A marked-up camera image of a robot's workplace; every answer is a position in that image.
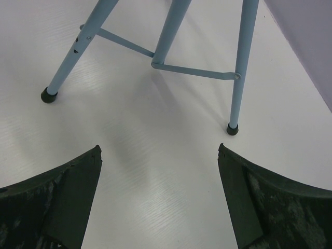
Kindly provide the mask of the light blue music stand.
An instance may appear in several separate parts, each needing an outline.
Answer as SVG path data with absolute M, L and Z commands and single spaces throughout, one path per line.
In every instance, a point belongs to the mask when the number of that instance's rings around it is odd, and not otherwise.
M 189 8 L 191 3 L 190 1 L 172 1 L 159 36 L 156 50 L 154 52 L 101 28 L 102 24 L 108 18 L 117 3 L 117 1 L 97 2 L 87 21 L 80 26 L 80 33 L 76 37 L 65 59 L 58 68 L 51 83 L 41 93 L 41 100 L 45 103 L 52 103 L 56 100 L 59 89 L 80 57 L 83 55 L 94 37 L 100 36 L 123 47 L 150 57 L 152 59 L 152 68 L 157 70 L 218 80 L 233 80 L 231 112 L 227 133 L 231 136 L 237 135 L 239 131 L 238 121 L 240 107 L 259 2 L 242 2 L 236 67 L 234 72 L 215 72 L 165 64 L 165 59 Z

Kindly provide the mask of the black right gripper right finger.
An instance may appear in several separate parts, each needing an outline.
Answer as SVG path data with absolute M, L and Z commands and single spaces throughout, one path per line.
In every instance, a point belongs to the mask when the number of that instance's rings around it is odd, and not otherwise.
M 221 144 L 218 167 L 238 248 L 331 248 L 331 191 L 260 167 Z

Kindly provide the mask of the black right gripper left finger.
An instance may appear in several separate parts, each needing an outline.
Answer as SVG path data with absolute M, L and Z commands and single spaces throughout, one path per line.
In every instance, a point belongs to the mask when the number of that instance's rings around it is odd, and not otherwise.
M 1 188 L 1 248 L 81 248 L 98 185 L 100 146 Z

